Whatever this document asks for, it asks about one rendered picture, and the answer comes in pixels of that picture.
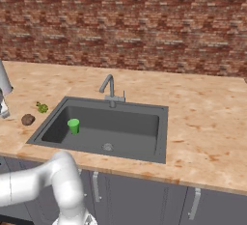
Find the grey cupboard door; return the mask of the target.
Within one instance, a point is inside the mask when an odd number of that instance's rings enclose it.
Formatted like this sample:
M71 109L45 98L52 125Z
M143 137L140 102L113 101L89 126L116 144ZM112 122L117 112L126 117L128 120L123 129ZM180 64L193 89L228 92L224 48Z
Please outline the grey cupboard door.
M41 166L41 164L20 160L14 166L14 171L29 170L38 166ZM60 211L51 185L45 187L33 201L0 207L1 212L10 209L14 211L9 213L9 216L17 216L20 219L26 219L26 212L28 212L34 225L52 225L58 218Z
M94 172L85 171L86 206L98 225L179 225L185 186L98 172L101 201L97 203Z
M247 225L247 196L201 188L194 220L189 220L195 187L189 187L179 225Z

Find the brown potato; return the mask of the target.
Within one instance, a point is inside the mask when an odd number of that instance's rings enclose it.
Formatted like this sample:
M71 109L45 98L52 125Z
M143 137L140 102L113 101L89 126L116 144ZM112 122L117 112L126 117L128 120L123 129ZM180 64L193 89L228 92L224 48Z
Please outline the brown potato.
M36 118L32 114L25 114L21 118L21 122L24 126L30 126L35 120Z

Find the green cup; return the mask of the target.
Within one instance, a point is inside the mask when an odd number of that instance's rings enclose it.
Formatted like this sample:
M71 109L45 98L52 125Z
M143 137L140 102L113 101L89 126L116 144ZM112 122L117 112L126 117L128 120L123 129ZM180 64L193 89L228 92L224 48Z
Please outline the green cup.
M70 132L75 135L79 132L79 120L78 119L69 119L68 126Z

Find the dark grey sink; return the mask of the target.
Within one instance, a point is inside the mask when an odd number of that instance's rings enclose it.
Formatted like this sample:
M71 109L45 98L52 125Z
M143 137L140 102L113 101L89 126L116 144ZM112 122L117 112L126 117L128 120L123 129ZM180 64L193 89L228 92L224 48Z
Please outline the dark grey sink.
M166 162L167 106L63 98L28 142L50 148L116 157ZM73 135L69 119L79 120Z

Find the green broccoli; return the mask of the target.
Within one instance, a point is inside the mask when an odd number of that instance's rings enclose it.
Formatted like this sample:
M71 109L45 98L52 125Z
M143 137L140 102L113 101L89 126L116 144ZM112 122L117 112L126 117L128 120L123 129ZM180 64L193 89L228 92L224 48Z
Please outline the green broccoli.
M46 113L48 111L48 106L45 103L40 103L39 101L36 103L38 107L38 111L40 113Z

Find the grey metal tap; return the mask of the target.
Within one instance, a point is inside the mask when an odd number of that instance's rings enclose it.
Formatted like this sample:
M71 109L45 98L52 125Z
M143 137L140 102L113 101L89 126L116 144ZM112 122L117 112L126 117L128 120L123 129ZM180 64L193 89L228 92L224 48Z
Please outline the grey metal tap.
M103 94L107 86L110 87L110 94L106 95L104 99L109 102L111 108L115 108L118 101L125 102L125 95L122 95L121 97L115 95L114 77L112 74L107 75L102 85L100 86L99 91Z

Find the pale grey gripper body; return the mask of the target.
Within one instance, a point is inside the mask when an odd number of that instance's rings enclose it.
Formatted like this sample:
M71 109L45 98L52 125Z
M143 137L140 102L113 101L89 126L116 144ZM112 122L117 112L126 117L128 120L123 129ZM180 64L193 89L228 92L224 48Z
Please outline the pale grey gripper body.
M6 102L2 101L0 103L0 116L3 118L3 119L6 119L7 117L10 116L10 111L9 111L9 108L6 104Z

